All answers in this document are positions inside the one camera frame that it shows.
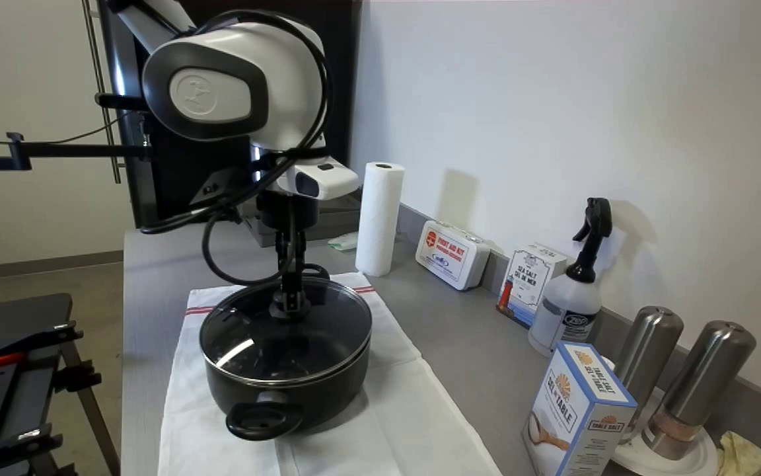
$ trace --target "paper towel roll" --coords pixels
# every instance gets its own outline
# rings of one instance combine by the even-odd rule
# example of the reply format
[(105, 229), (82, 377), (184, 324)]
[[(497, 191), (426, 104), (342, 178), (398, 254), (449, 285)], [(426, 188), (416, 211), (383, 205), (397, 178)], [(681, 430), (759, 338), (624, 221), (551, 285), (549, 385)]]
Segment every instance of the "paper towel roll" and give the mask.
[(356, 269), (365, 274), (385, 274), (397, 244), (398, 200), (405, 167), (391, 160), (369, 160), (361, 180)]

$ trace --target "black spray nozzle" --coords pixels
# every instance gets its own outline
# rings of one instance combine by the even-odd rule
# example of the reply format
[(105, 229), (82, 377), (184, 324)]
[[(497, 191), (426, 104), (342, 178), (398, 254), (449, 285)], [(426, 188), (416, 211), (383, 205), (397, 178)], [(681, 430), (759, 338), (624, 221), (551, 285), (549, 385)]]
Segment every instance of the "black spray nozzle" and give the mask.
[(583, 240), (580, 254), (566, 269), (568, 277), (580, 282), (595, 282), (595, 256), (601, 244), (612, 233), (612, 215), (607, 199), (589, 199), (583, 228), (572, 236), (572, 240)]

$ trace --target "white cloth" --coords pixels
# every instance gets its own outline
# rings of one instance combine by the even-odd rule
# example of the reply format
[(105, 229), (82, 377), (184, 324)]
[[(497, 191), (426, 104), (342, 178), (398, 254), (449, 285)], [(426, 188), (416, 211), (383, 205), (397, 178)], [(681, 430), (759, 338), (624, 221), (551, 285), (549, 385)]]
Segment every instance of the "white cloth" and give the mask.
[(430, 365), (358, 273), (334, 274), (373, 310), (361, 394), (325, 429), (275, 442), (227, 433), (197, 348), (202, 314), (238, 291), (190, 291), (160, 425), (160, 476), (488, 476), (498, 473)]

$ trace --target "black metal stand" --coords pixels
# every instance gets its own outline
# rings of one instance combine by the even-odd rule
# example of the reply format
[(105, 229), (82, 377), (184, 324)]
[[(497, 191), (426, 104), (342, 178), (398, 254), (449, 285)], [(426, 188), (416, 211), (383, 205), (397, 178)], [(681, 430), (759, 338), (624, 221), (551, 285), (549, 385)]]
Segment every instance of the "black metal stand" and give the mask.
[(62, 365), (66, 367), (83, 367), (87, 371), (87, 377), (82, 384), (82, 388), (73, 385), (72, 391), (76, 391), (78, 398), (82, 398), (82, 406), (83, 406), (83, 416), (89, 420), (93, 437), (98, 442), (101, 455), (105, 458), (105, 466), (107, 466), (111, 476), (118, 476), (118, 455), (115, 455), (107, 422), (101, 416), (101, 406), (98, 406), (94, 394), (93, 394), (93, 385), (101, 380), (101, 376), (93, 372), (93, 365), (82, 359), (82, 354), (78, 354), (78, 348), (73, 343), (66, 343), (61, 348), (61, 354), (62, 354)]
[(11, 156), (0, 156), (0, 171), (32, 170), (32, 156), (57, 156), (57, 159), (105, 159), (105, 156), (148, 156), (148, 149), (135, 145), (62, 145), (62, 142), (23, 142), (23, 134), (7, 133)]
[(260, 191), (255, 196), (264, 224), (275, 228), (275, 250), (279, 289), (272, 301), (272, 316), (300, 320), (305, 314), (304, 295), (304, 229), (316, 221), (316, 200), (304, 196), (283, 196), (275, 191)]

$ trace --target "gray countertop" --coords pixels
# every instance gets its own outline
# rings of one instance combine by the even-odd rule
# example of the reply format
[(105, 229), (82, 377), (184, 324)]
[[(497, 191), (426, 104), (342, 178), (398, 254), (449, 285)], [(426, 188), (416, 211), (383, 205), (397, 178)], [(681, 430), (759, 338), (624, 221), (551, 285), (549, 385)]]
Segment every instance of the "gray countertop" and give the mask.
[[(122, 473), (155, 473), (164, 394), (190, 289), (221, 285), (200, 258), (200, 228), (124, 240), (122, 343)], [(220, 224), (217, 261), (241, 277), (275, 269), (275, 250), (258, 249), (245, 228)], [(354, 254), (308, 244), (305, 261), (352, 273)], [(369, 277), (405, 334), (457, 402), (502, 473), (533, 473), (519, 420), (533, 402), (547, 359), (529, 348), (525, 331), (494, 313), (484, 289), (457, 293), (412, 261), (398, 244), (391, 274)]]

